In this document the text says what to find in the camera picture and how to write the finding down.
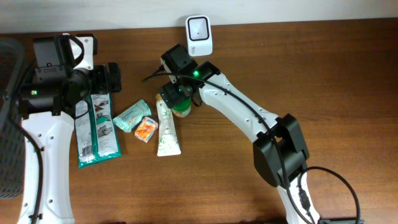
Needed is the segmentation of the green lid jar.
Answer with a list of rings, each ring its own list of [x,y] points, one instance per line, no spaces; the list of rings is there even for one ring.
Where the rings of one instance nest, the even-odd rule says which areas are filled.
[[[191,112],[191,99],[187,98],[180,104],[175,105],[172,108],[172,112],[176,117],[179,118],[187,117]]]

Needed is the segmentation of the orange tissue packet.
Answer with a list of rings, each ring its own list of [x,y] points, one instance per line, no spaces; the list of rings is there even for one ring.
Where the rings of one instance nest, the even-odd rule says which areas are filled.
[[[145,116],[140,125],[136,128],[134,135],[139,140],[147,143],[158,127],[159,125],[154,119]]]

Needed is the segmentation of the teal wet wipes pack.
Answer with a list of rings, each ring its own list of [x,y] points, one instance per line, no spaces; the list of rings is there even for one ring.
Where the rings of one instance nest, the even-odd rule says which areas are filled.
[[[113,123],[124,132],[130,133],[145,116],[150,116],[151,114],[152,111],[148,104],[144,100],[139,100],[117,117],[113,118]]]

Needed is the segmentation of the white cosmetic tube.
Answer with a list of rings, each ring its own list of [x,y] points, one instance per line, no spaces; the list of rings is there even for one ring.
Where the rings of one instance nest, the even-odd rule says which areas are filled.
[[[157,155],[159,157],[180,155],[181,150],[177,139],[172,110],[165,104],[159,93],[156,94],[155,99],[159,120]]]

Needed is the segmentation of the green gloves package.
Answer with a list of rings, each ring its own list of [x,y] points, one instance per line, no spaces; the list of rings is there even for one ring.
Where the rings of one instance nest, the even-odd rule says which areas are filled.
[[[75,134],[80,169],[121,157],[109,93],[90,95],[75,107]]]

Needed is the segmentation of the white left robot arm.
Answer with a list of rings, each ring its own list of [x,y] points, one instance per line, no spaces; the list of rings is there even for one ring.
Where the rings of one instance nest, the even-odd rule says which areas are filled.
[[[121,90],[115,62],[95,65],[92,34],[34,40],[37,66],[18,91],[25,137],[25,177],[20,223],[73,223],[70,143],[81,166],[119,157],[111,94]]]

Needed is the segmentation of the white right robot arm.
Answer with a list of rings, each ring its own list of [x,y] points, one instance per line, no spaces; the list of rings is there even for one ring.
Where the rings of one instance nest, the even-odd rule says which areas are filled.
[[[275,187],[285,207],[287,223],[363,223],[356,192],[346,179],[324,169],[347,186],[356,214],[353,218],[322,218],[315,210],[307,185],[309,151],[299,122],[291,114],[280,117],[255,104],[237,90],[213,64],[205,62],[187,73],[173,73],[162,65],[154,76],[170,83],[160,89],[169,108],[187,98],[218,110],[252,142],[257,173]]]

